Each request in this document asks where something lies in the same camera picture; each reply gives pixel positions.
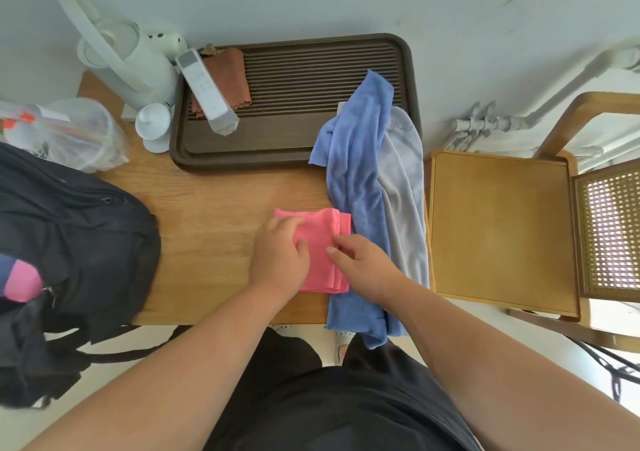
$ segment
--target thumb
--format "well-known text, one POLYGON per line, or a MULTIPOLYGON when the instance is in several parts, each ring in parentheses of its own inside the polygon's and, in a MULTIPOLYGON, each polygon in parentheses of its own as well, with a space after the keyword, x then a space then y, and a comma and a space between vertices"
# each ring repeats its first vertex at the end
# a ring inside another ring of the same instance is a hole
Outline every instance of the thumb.
POLYGON ((355 270, 355 261, 339 249, 330 245, 326 248, 326 255, 347 277, 355 270))
POLYGON ((300 256, 305 261, 309 261, 309 246, 307 244, 306 238, 298 239, 298 243, 296 244, 296 249, 298 250, 298 256, 300 256))

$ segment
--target white floor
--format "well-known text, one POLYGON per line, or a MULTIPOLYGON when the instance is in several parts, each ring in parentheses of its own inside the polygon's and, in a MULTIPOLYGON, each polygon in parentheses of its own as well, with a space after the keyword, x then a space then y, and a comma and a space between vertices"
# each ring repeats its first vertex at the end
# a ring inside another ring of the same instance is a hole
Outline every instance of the white floor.
MULTIPOLYGON (((564 336, 511 318, 491 306, 468 302, 456 302, 456 304, 611 395, 609 375, 564 336)), ((172 326, 142 327, 114 341, 104 342, 85 350, 114 352, 151 347, 165 341, 171 335, 173 328, 172 326)), ((324 365, 333 364, 335 337, 332 331, 328 331, 322 325, 296 325, 295 331, 313 346, 324 365)), ((408 336, 393 338, 393 341, 413 358, 421 361, 408 336)), ((640 361, 640 356, 635 357, 634 361, 640 361)), ((2 436, 3 451, 20 449, 55 419, 132 365, 130 363, 93 365, 83 373, 80 382, 62 399, 53 402, 43 411, 0 409, 0 436, 2 436)), ((640 393, 636 387, 633 384, 623 385, 623 405, 640 415, 640 393)))

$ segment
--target wooden table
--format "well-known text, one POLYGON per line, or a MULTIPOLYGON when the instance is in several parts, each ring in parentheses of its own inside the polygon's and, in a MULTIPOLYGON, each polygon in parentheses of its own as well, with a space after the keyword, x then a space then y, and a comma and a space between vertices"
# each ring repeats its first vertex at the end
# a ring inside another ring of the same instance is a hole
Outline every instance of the wooden table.
MULTIPOLYGON (((129 140, 131 161, 100 177, 140 198, 156 214, 162 256, 136 324, 195 324, 247 282, 253 235, 274 209, 331 207, 324 169, 314 166, 195 175, 169 157, 151 154, 131 124, 120 120, 123 101, 85 72, 78 97, 96 99, 129 140)), ((328 295, 299 293, 274 323, 325 323, 328 295)))

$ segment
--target plastic bag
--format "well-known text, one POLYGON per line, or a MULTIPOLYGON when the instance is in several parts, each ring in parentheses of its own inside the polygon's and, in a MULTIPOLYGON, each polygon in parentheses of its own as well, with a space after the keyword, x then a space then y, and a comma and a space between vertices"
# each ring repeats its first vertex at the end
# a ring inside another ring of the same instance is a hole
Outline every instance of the plastic bag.
POLYGON ((129 161, 124 132, 93 99, 48 106, 0 102, 4 141, 55 163, 93 173, 129 161))

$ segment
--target chair armrest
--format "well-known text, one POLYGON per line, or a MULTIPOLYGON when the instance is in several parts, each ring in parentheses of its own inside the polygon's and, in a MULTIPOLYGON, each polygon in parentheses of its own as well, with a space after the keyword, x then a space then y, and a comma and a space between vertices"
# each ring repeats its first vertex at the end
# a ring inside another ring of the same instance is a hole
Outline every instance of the chair armrest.
POLYGON ((593 118, 604 113, 640 115, 640 94, 585 92, 569 105, 534 158, 553 159, 593 118))

